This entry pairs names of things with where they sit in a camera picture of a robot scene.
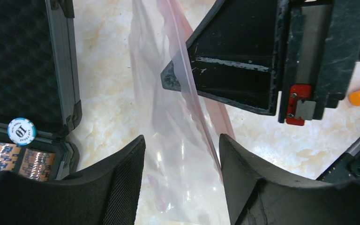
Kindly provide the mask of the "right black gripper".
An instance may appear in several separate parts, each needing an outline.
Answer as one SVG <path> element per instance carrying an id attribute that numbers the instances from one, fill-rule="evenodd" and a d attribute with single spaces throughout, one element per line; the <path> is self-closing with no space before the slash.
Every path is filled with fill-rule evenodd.
<path id="1" fill-rule="evenodd" d="M 291 0 L 280 123 L 321 120 L 344 100 L 360 61 L 360 0 Z"/>

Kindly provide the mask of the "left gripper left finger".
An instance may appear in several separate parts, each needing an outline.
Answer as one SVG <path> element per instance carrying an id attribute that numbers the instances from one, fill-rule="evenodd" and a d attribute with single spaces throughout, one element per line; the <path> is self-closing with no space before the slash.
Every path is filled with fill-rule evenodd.
<path id="1" fill-rule="evenodd" d="M 62 180 L 0 172 L 0 225 L 132 225 L 141 190 L 142 135 Z"/>

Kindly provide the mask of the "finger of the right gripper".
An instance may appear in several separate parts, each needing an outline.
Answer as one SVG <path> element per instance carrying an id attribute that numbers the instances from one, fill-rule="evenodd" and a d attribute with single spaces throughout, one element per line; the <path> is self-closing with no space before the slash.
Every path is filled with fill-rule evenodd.
<path id="1" fill-rule="evenodd" d="M 275 115 L 288 13 L 286 0 L 217 0 L 186 41 L 198 95 Z"/>

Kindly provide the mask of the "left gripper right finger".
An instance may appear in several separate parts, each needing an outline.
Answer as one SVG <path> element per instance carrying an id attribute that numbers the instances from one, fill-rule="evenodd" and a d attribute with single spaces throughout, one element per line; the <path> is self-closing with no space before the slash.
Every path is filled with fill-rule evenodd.
<path id="1" fill-rule="evenodd" d="M 288 172 L 226 134 L 219 154 L 232 225 L 360 225 L 360 178 L 327 183 Z"/>

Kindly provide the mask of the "clear zip top bag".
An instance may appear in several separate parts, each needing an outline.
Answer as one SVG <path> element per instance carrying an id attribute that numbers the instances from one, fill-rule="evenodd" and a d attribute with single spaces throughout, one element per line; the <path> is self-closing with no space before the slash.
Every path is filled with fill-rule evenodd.
<path id="1" fill-rule="evenodd" d="M 134 0 L 129 35 L 144 184 L 137 222 L 230 223 L 218 156 L 233 135 L 224 105 L 198 96 L 186 41 L 193 30 L 176 0 Z"/>

